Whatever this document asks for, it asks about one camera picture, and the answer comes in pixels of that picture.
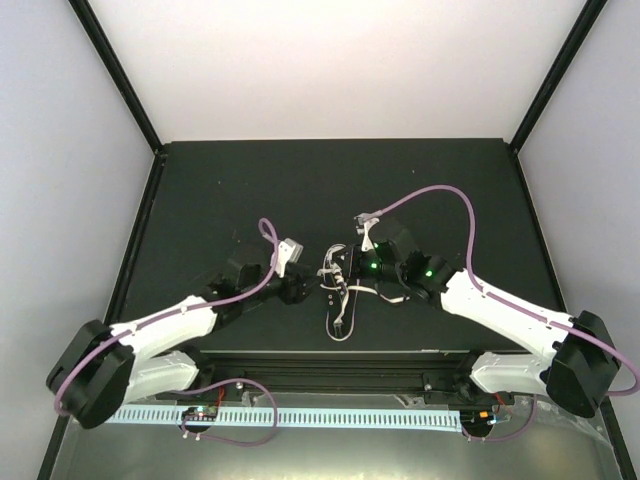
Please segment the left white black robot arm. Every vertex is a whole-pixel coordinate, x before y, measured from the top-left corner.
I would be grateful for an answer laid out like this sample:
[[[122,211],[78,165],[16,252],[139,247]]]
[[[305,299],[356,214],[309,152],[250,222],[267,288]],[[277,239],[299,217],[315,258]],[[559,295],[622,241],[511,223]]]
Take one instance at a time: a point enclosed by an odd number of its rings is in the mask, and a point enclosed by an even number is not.
[[[173,391],[207,397],[215,376],[191,341],[270,298],[286,305],[304,301],[317,278],[300,264],[302,252],[290,238],[279,241],[273,260],[240,246],[219,273],[174,306],[125,323],[85,323],[46,378],[55,409],[92,429],[146,397]]]

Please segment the black white sneaker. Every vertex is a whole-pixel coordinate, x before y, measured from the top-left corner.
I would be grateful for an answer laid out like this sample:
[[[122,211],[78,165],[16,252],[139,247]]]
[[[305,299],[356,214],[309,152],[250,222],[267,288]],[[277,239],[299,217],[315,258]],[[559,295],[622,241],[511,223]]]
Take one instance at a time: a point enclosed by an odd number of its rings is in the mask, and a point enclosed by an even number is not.
[[[337,308],[337,313],[333,319],[330,319],[330,313],[326,314],[326,333],[332,341],[338,343],[348,340],[354,331],[354,324],[351,324],[349,330],[344,332],[344,319],[351,300],[352,290],[343,275],[342,267],[334,259],[336,254],[343,252],[345,249],[345,244],[330,246],[324,255],[322,266],[318,270],[318,275],[321,278],[320,286],[328,291],[329,306]]]

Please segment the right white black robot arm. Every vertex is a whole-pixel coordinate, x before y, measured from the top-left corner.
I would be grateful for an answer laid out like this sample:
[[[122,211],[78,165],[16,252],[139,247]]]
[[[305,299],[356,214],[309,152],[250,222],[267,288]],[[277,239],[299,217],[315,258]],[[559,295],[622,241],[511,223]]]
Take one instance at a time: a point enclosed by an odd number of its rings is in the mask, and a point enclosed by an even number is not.
[[[475,322],[518,344],[522,352],[474,355],[454,388],[467,402],[487,394],[544,395],[569,413],[592,418],[620,370],[604,321],[527,302],[421,252],[395,220],[371,217],[356,228],[361,237],[345,262],[350,279],[393,282],[434,308]]]

